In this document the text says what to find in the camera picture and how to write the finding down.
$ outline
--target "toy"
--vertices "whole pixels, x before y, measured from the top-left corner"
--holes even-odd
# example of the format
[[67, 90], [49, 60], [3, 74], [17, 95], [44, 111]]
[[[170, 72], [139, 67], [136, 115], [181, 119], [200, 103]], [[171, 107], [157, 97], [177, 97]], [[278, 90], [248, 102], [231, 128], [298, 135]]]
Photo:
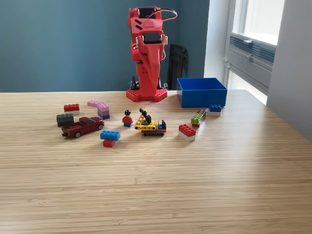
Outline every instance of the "toy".
[[191, 119], [191, 124], [193, 127], [200, 127], [203, 121], [206, 119], [206, 110], [198, 110], [196, 114]]
[[178, 78], [176, 85], [181, 107], [225, 106], [227, 89], [217, 78]]
[[57, 115], [57, 123], [58, 127], [62, 127], [68, 124], [74, 123], [74, 116], [73, 114], [61, 114]]
[[[173, 17], [162, 18], [161, 12], [168, 11]], [[163, 21], [177, 17], [171, 9], [154, 7], [136, 7], [129, 10], [127, 26], [131, 28], [131, 56], [136, 62], [137, 83], [127, 90], [126, 97], [132, 101], [153, 100], [160, 101], [167, 97], [167, 90], [159, 86], [160, 63], [165, 60], [164, 46], [168, 44], [168, 37], [162, 29]]]
[[101, 119], [108, 119], [109, 116], [109, 107], [106, 103], [100, 102], [97, 104], [97, 114]]
[[220, 116], [221, 115], [221, 106], [220, 105], [210, 105], [209, 110], [207, 111], [208, 116]]
[[87, 105], [88, 105], [88, 106], [92, 106], [92, 107], [97, 107], [97, 106], [98, 106], [98, 103], [104, 103], [104, 102], [90, 100], [90, 101], [87, 102]]
[[65, 114], [79, 115], [79, 104], [64, 105]]
[[79, 122], [69, 124], [62, 127], [63, 137], [80, 137], [85, 133], [103, 129], [104, 121], [99, 117], [81, 117]]
[[167, 131], [165, 121], [162, 120], [161, 124], [159, 124], [158, 121], [152, 121], [152, 117], [147, 115], [146, 110], [140, 108], [139, 111], [141, 115], [135, 124], [135, 129], [141, 130], [145, 137], [162, 137]]
[[101, 132], [99, 137], [102, 140], [114, 140], [114, 141], [117, 141], [120, 138], [120, 132], [104, 130], [103, 132]]
[[125, 126], [125, 127], [131, 127], [132, 126], [133, 121], [132, 121], [132, 117], [130, 116], [130, 114], [131, 114], [131, 111], [126, 110], [125, 111], [125, 117], [122, 118], [123, 126]]
[[195, 140], [196, 131], [187, 124], [179, 126], [179, 136], [187, 141]]
[[108, 148], [112, 148], [113, 145], [115, 145], [116, 141], [115, 140], [104, 140], [103, 141], [103, 146], [104, 147], [108, 147]]

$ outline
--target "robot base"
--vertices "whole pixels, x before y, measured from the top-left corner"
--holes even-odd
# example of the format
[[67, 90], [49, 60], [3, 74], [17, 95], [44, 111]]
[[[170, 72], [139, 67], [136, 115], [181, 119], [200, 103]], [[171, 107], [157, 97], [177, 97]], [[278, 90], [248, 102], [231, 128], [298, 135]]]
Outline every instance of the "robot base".
[[126, 97], [131, 101], [140, 101], [140, 100], [153, 100], [153, 101], [161, 101], [167, 97], [167, 90], [158, 89], [156, 95], [153, 97], [141, 97], [140, 90], [132, 90], [128, 89], [126, 92]]

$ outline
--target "blue plastic bin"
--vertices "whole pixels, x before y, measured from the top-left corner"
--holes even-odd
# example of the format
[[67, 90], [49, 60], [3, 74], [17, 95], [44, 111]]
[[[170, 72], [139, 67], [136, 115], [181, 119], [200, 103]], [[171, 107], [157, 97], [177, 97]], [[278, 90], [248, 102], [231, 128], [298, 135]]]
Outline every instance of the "blue plastic bin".
[[181, 107], [225, 106], [228, 90], [217, 78], [178, 78], [176, 86]]

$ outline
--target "red shirt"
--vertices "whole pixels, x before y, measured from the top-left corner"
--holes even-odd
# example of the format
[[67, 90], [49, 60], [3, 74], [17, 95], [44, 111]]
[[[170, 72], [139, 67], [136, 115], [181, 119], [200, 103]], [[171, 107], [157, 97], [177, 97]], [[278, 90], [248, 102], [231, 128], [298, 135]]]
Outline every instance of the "red shirt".
[[123, 123], [133, 123], [131, 116], [125, 116], [122, 118]]

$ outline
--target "toy car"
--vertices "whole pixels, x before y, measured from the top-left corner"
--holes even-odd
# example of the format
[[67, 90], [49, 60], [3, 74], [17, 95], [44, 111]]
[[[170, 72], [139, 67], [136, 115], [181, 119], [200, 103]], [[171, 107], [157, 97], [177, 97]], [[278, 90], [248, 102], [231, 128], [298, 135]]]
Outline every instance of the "toy car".
[[79, 122], [65, 125], [62, 127], [63, 137], [78, 138], [81, 135], [95, 130], [101, 130], [104, 127], [104, 121], [99, 117], [81, 117]]

